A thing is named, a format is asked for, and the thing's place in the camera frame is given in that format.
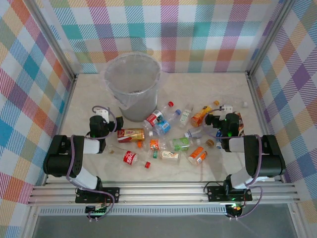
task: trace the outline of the plastic bag liner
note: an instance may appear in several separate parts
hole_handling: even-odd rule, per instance
[[[156,109],[161,73],[160,64],[151,56],[141,52],[119,55],[102,75],[128,120],[143,121]]]

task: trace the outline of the colorful plaid fabric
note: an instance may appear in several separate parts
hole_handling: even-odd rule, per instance
[[[297,0],[256,72],[258,95],[317,234],[317,1]]]
[[[0,237],[15,238],[70,80],[22,0],[0,1]]]
[[[74,70],[83,73],[131,51],[152,55],[166,72],[245,71],[282,2],[37,0]]]

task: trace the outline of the black cable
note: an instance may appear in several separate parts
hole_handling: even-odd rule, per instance
[[[206,187],[207,187],[208,184],[211,183],[211,182],[217,183],[219,186],[222,186],[222,185],[220,184],[220,182],[223,182],[223,181],[209,181],[209,182],[207,182],[206,185],[205,185],[205,187],[204,187],[204,193],[207,194],[207,195],[208,195],[208,193],[206,192]]]

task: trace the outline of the orange juice bottle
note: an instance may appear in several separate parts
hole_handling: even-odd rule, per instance
[[[188,160],[193,165],[200,164],[208,155],[208,149],[212,148],[214,145],[214,142],[212,140],[207,140],[205,142],[204,147],[199,146],[197,149],[188,157]]]
[[[200,112],[196,113],[192,118],[190,118],[190,124],[193,127],[198,127],[202,124],[204,116],[211,111],[210,106],[204,106]]]

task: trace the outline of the red bottle cap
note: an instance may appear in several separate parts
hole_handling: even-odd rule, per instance
[[[146,162],[144,167],[148,169],[150,166],[151,166],[151,163],[150,162]]]

